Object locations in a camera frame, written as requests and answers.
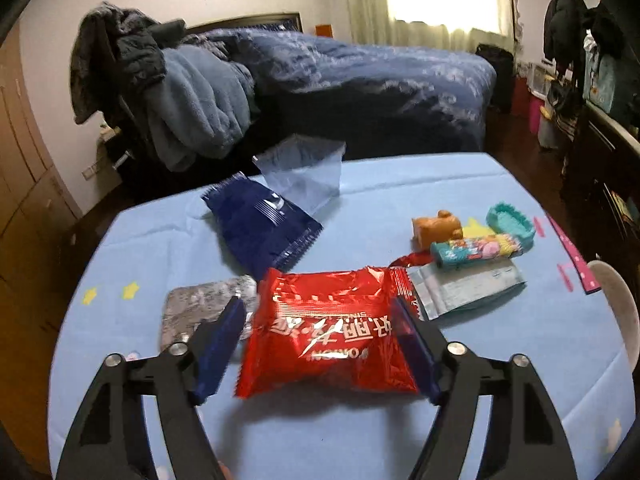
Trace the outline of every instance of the dark wooden floor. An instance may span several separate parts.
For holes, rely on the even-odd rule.
[[[540,148],[538,138],[529,131],[527,120],[489,111],[485,147],[540,202],[569,238],[574,238],[560,198],[562,156]]]

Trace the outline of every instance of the teal plastic toy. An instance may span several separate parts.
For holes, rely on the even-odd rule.
[[[516,237],[524,250],[533,246],[536,235],[533,223],[511,204],[500,202],[494,205],[486,214],[486,224],[496,233]]]

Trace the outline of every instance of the pink printed mark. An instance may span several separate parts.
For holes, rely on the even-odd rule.
[[[536,228],[536,232],[538,233],[538,236],[540,238],[544,238],[545,237],[545,230],[542,227],[542,224],[540,223],[540,219],[537,216],[533,217],[533,225]]]
[[[551,218],[551,215],[549,213],[546,213],[546,217],[549,218],[551,227],[553,227],[553,229],[556,231],[558,238],[560,238],[560,243],[571,258],[575,270],[580,276],[580,282],[582,283],[582,288],[584,289],[584,291],[587,294],[598,292],[600,290],[600,284],[598,283],[598,280],[596,280],[596,277],[593,275],[593,272],[591,272],[591,269],[587,265],[587,262],[584,261],[584,258],[575,247],[574,243],[569,240],[569,237],[564,234],[562,228],[556,223],[553,218]]]
[[[562,280],[564,281],[564,284],[566,285],[567,290],[569,292],[573,292],[574,284],[571,283],[569,276],[567,275],[566,272],[564,272],[564,267],[561,264],[558,264],[558,271],[560,272],[560,276],[562,276]]]

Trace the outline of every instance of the curtain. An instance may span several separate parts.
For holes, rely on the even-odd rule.
[[[512,0],[347,0],[354,41],[474,52],[513,52]]]

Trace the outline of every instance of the silver screw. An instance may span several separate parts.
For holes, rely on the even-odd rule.
[[[466,354],[466,346],[462,343],[453,342],[447,345],[447,350],[449,350],[450,354],[453,355],[464,355]]]
[[[169,354],[171,355],[183,355],[187,353],[187,345],[184,343],[174,343],[169,346]]]
[[[108,367],[118,366],[122,362],[122,357],[120,354],[110,354],[107,355],[107,358],[104,360],[104,364]]]
[[[529,361],[529,358],[526,355],[516,354],[513,356],[513,363],[520,368],[526,368],[529,366],[530,362],[531,361]]]

